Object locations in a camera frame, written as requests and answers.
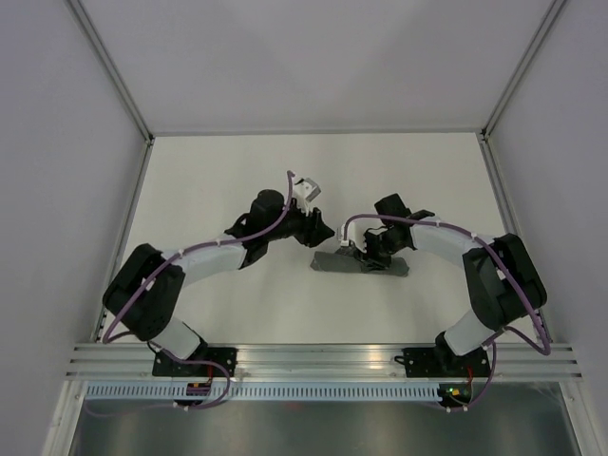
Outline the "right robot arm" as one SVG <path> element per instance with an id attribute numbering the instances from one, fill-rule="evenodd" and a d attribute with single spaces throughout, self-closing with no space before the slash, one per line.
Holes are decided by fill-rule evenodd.
<path id="1" fill-rule="evenodd" d="M 539 341 L 523 334 L 522 340 L 542 355 L 550 353 L 550 341 L 538 310 L 547 292 L 523 241 L 515 234 L 499 237 L 475 234 L 448 223 L 428 210 L 413 212 L 401 197 L 392 194 L 374 205 L 381 225 L 362 234 L 354 231 L 356 218 L 343 228 L 345 242 L 367 271 L 385 272 L 404 249 L 440 257 L 463 269 L 470 309 L 435 339 L 433 362 L 445 375 L 462 370 L 471 354 L 484 354 L 513 322 L 529 317 Z"/>

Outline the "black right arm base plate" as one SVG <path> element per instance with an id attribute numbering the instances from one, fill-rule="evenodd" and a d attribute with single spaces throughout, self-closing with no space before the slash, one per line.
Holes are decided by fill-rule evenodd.
<path id="1" fill-rule="evenodd" d="M 431 347 L 408 347 L 396 356 L 405 368 L 408 378 L 486 378 L 490 362 L 483 349 L 463 356 Z"/>

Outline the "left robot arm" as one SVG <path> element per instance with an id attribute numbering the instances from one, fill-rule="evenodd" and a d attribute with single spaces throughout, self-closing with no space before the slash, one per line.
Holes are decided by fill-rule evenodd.
<path id="1" fill-rule="evenodd" d="M 131 335 L 170 352 L 185 375 L 199 375 L 207 365 L 208 344 L 174 316 L 182 289 L 255 264 L 273 241 L 294 238 L 313 248 L 331 238 L 334 230 L 313 206 L 320 193 L 308 179 L 298 180 L 288 197 L 265 189 L 217 240 L 175 252 L 137 246 L 104 292 L 105 308 Z"/>

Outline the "grey cloth napkin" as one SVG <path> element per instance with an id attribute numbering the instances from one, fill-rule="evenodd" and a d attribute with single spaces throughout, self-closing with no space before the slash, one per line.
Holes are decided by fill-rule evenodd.
<path id="1" fill-rule="evenodd" d="M 389 265 L 363 260 L 355 255 L 340 253 L 315 252 L 310 268 L 317 272 L 351 275 L 378 275 L 406 277 L 409 275 L 407 262 L 398 257 Z"/>

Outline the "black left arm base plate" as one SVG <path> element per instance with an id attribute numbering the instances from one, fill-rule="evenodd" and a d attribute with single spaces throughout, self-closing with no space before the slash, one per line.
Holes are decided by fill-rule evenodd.
<path id="1" fill-rule="evenodd" d="M 210 347 L 195 351 L 186 360 L 181 360 L 168 351 L 158 351 L 152 368 L 155 377 L 233 377 L 238 349 L 235 347 Z"/>

